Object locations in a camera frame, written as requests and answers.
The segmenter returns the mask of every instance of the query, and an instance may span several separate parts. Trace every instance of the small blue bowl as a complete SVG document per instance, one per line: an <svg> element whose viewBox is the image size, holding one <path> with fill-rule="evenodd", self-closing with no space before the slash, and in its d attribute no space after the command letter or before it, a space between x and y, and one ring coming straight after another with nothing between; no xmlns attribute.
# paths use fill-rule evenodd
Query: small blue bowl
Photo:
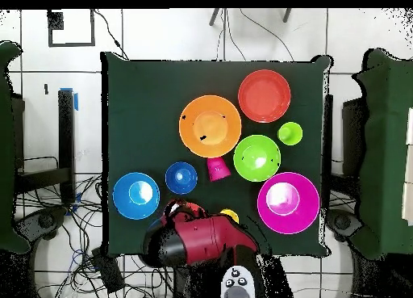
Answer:
<svg viewBox="0 0 413 298"><path fill-rule="evenodd" d="M176 162L166 170L165 181L171 192L179 195L188 194L197 185L197 171L187 162Z"/></svg>
<svg viewBox="0 0 413 298"><path fill-rule="evenodd" d="M151 216L158 208L159 187L147 174L131 172L116 182L112 198L122 216L142 220Z"/></svg>

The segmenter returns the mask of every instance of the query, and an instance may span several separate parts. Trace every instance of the floor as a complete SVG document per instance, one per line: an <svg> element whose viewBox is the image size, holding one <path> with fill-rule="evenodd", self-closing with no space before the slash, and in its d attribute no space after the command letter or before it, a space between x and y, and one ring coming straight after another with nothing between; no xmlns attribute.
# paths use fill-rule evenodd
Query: floor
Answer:
<svg viewBox="0 0 413 298"><path fill-rule="evenodd" d="M242 11L261 25L276 33L288 46L295 61L309 61L314 56L328 54L334 59L329 78L329 91L334 95L333 149L334 172L340 173L342 160L341 104L361 96L361 89L351 74L361 70L363 54L369 48L381 47L399 58L411 58L412 30L404 9L300 9L293 8L287 23L282 22L285 8L249 9ZM213 8L170 10L99 10L107 19L111 33L123 46L131 59L223 59L223 29L221 18L209 26ZM87 10L64 10L65 29L54 31L55 41L82 42L90 33ZM245 18L240 9L228 9L232 39L247 61L290 61L290 55L274 36ZM57 91L72 87L78 93L78 111L75 111L75 153L77 181L97 177L101 163L101 63L100 51L119 53L109 35L106 24L95 15L94 47L49 48L45 10L0 10L0 40L12 40L22 45L23 55L9 65L13 89L23 94L24 152L26 158L57 156ZM226 60L242 61L236 46L227 36ZM44 85L48 85L45 94ZM26 162L26 171L53 168L51 159ZM52 194L41 191L41 196ZM83 199L99 202L95 189L89 189ZM20 196L16 218L35 210L33 197ZM86 210L79 208L79 216ZM95 213L90 221L99 225L101 214ZM68 216L65 227L71 234L72 246L79 248L77 226ZM87 226L91 248L100 245L102 230ZM287 257L282 264L295 298L348 298L352 285L353 265L348 247L334 240L326 230L325 242L332 251L326 258ZM136 272L131 256L119 258L119 267L126 281L142 285L153 279L161 283L160 276L149 269ZM62 229L52 241L42 241L35 261L35 279L40 287L60 284L74 265L73 251L68 234ZM57 287L42 288L43 298L53 298ZM160 285L155 295L162 296L165 286ZM108 298L99 292L101 298ZM97 298L93 293L62 292L65 298ZM126 298L139 298L141 292L131 290ZM123 293L109 298L124 298Z"/></svg>

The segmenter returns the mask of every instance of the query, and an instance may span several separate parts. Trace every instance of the magenta bowl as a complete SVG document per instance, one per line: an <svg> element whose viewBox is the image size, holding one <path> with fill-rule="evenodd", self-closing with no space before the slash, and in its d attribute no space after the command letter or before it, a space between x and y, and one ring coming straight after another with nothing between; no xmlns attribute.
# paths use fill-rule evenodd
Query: magenta bowl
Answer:
<svg viewBox="0 0 413 298"><path fill-rule="evenodd" d="M310 179L295 172L276 174L258 194L258 213L274 232L296 234L319 215L319 193Z"/></svg>

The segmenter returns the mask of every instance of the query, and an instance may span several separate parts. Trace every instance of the yellow cup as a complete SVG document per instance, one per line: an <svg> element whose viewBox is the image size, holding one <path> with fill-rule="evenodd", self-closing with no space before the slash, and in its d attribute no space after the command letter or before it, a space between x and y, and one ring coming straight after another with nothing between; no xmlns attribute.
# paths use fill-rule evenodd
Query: yellow cup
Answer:
<svg viewBox="0 0 413 298"><path fill-rule="evenodd" d="M236 212L233 212L231 209L223 209L221 210L221 214L229 215L237 224L240 223L240 218L236 215Z"/></svg>

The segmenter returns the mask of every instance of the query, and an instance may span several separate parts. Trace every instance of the dark green table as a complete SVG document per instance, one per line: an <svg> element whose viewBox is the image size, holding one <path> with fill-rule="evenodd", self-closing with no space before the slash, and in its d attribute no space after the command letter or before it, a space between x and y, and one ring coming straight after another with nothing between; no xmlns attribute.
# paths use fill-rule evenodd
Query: dark green table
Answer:
<svg viewBox="0 0 413 298"><path fill-rule="evenodd" d="M198 172L198 185L185 198L209 212L224 208L237 212L240 223L247 225L259 242L262 253L268 253L269 247L247 215L259 224L274 254L325 256L327 250L319 244L319 218L308 229L294 235L281 235L265 226L257 213L257 195L263 183L251 183L236 173L232 161L234 150L223 157L232 175L210 183L206 159L192 154L183 145L178 120L183 108L199 96L217 94L228 99L241 115L241 139L252 134L273 138L282 154L278 172L303 174L320 192L323 95L327 89L324 79L330 64L327 56L303 63L124 61L112 53L103 53L103 113L106 93L108 102L109 253L142 253L146 229L161 216L166 203L176 197L165 185L165 171L174 162L184 161ZM290 107L281 119L270 124L249 120L237 101L240 83L258 69L277 71L290 84ZM296 146L283 145L277 139L277 130L287 121L302 125L303 139ZM161 190L159 208L144 220L120 216L111 198L117 180L133 171L150 175Z"/></svg>

